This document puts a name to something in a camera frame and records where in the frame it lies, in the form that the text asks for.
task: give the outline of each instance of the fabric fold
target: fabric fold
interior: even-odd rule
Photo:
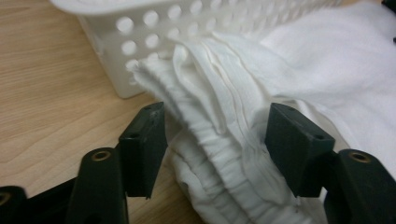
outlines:
[[[369,152],[396,176],[394,36],[394,15],[362,2],[309,14],[260,42],[214,33],[178,41],[170,60],[139,62],[136,81],[181,126],[168,158],[203,220],[326,223],[321,202],[294,198],[271,161],[271,103],[299,109],[336,138],[335,150]]]

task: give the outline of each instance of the basket hole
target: basket hole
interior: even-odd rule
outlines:
[[[181,7],[180,6],[174,5],[174,6],[169,7],[169,10],[168,10],[169,19],[175,21],[178,18],[180,18],[180,15],[181,15]]]
[[[132,60],[126,62],[126,64],[125,64],[125,69],[126,69],[126,71],[128,71],[128,72],[132,72],[132,71],[134,70],[134,67],[135,67],[136,65],[137,65],[137,60],[132,59]]]
[[[228,2],[231,6],[235,6],[238,3],[238,0],[229,0]]]
[[[211,30],[214,30],[215,29],[215,27],[216,27],[216,19],[215,18],[212,18],[212,19],[210,19],[209,21],[207,21],[207,23],[206,23],[206,30],[207,31],[211,31]]]
[[[132,40],[125,41],[121,49],[124,55],[132,55],[136,52],[136,43]]]
[[[143,17],[143,21],[148,27],[153,27],[157,25],[159,18],[160,17],[158,16],[158,13],[156,11],[151,10],[146,12],[146,14]]]
[[[129,33],[134,29],[134,22],[128,17],[121,17],[116,22],[117,29],[122,33]]]
[[[192,24],[190,24],[189,29],[187,30],[189,35],[196,35],[198,34],[198,23],[193,22]]]
[[[148,37],[146,37],[146,46],[149,49],[156,48],[159,43],[160,43],[160,38],[158,37],[158,35],[148,35]]]
[[[212,3],[210,4],[210,8],[212,9],[219,9],[221,6],[221,0],[212,0]]]
[[[169,30],[169,32],[168,32],[169,38],[176,39],[179,36],[180,36],[180,30],[177,28],[173,28],[173,29]]]
[[[202,11],[201,1],[195,1],[191,4],[190,12],[192,13],[192,15],[199,15],[201,11]]]

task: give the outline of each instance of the wooden table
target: wooden table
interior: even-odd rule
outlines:
[[[85,153],[114,147],[154,102],[116,95],[76,17],[47,0],[0,0],[0,186],[31,197],[76,176]],[[128,204],[131,223],[202,223],[165,167],[152,199]]]

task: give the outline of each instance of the white towel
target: white towel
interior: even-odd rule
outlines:
[[[324,9],[260,43],[213,34],[142,61],[137,82],[181,126],[168,160],[208,223],[326,223],[317,199],[293,198],[262,139],[272,102],[292,105],[396,176],[395,16],[377,4]]]

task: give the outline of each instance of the white cloth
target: white cloth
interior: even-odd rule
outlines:
[[[213,34],[178,43],[172,60],[140,62],[137,82],[182,127],[167,159],[203,220],[326,223],[320,201],[294,199],[269,157],[272,102],[298,108],[336,150],[371,153],[395,177],[394,36],[395,16],[363,2],[312,13],[260,43]]]

